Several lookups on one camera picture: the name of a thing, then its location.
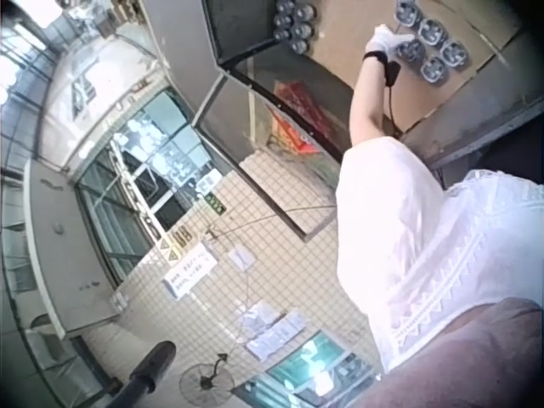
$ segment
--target ceiling light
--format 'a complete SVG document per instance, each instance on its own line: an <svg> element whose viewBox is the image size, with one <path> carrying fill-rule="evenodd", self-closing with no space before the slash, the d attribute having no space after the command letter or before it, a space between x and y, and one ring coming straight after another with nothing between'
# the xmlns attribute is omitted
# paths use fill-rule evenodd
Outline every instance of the ceiling light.
<svg viewBox="0 0 544 408"><path fill-rule="evenodd" d="M13 0L36 24L47 28L62 15L62 8L54 0Z"/></svg>
<svg viewBox="0 0 544 408"><path fill-rule="evenodd" d="M32 34L30 31L28 31L25 27L23 27L21 24L16 24L14 27L14 30L17 31L17 33L23 37L27 42L32 44L34 47L41 49L42 51L45 49L45 44L37 39L34 34Z"/></svg>

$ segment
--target white glove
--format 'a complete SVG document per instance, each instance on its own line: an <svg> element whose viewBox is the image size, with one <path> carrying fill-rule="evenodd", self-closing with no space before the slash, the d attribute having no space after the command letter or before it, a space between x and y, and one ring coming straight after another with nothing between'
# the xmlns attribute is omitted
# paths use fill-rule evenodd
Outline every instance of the white glove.
<svg viewBox="0 0 544 408"><path fill-rule="evenodd" d="M416 38L413 34L394 34L385 25L379 25L374 29L374 37L366 44L365 51L383 51L388 58L394 56L397 47L402 43L408 43Z"/></svg>

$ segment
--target wall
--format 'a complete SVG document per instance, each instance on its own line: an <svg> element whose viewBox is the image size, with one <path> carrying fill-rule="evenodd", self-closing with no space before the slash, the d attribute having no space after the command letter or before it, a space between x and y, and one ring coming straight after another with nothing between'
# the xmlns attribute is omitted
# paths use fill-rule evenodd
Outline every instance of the wall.
<svg viewBox="0 0 544 408"><path fill-rule="evenodd" d="M267 155L259 151L241 165L297 222L310 226L330 214L332 210L322 204L334 201L323 194L323 186L303 173L286 172L285 163ZM169 262L170 253L162 244L152 249L119 289L128 299L119 320L84 335L100 364L123 379L157 342L174 341L176 360L144 406L179 405L181 374L194 364L213 363L217 353L229 353L226 368L239 384L278 363L320 329L334 333L345 348L380 371L367 319L337 282L336 222L304 244L236 173L224 177L214 194L227 207L223 216L200 201L173 230L184 225L194 236L190 244L204 242L218 266L176 302L161 282L176 262ZM321 201L312 202L316 196ZM257 259L247 273L228 256L238 243ZM279 312L296 308L306 319L306 329L264 363L238 344L247 340L241 335L241 313L259 300ZM226 406L243 404L232 397Z"/></svg>
<svg viewBox="0 0 544 408"><path fill-rule="evenodd" d="M48 94L40 134L41 157L59 167L67 164L117 101L154 70L153 61L138 48L114 37L98 38L71 50L60 61ZM74 117L72 83L82 74L94 86L96 96Z"/></svg>
<svg viewBox="0 0 544 408"><path fill-rule="evenodd" d="M25 170L25 227L37 287L60 338L116 316L74 190L35 161Z"/></svg>

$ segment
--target pipe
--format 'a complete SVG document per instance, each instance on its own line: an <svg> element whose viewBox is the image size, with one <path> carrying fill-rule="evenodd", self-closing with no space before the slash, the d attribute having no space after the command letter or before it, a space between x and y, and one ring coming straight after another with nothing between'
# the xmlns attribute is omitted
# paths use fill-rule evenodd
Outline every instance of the pipe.
<svg viewBox="0 0 544 408"><path fill-rule="evenodd" d="M175 356L174 343L169 341L158 343L130 373L129 383L107 408L129 408L135 406L147 394L155 392L156 385L170 368Z"/></svg>

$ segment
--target wall-mounted fan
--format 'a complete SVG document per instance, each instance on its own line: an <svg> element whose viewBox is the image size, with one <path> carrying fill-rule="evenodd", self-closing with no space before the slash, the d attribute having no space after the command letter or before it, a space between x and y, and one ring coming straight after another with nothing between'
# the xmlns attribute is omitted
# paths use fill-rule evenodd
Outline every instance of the wall-mounted fan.
<svg viewBox="0 0 544 408"><path fill-rule="evenodd" d="M214 408L224 404L231 396L235 380L219 365L227 362L227 354L218 354L215 364L197 364L184 372L179 379L179 392L192 405Z"/></svg>

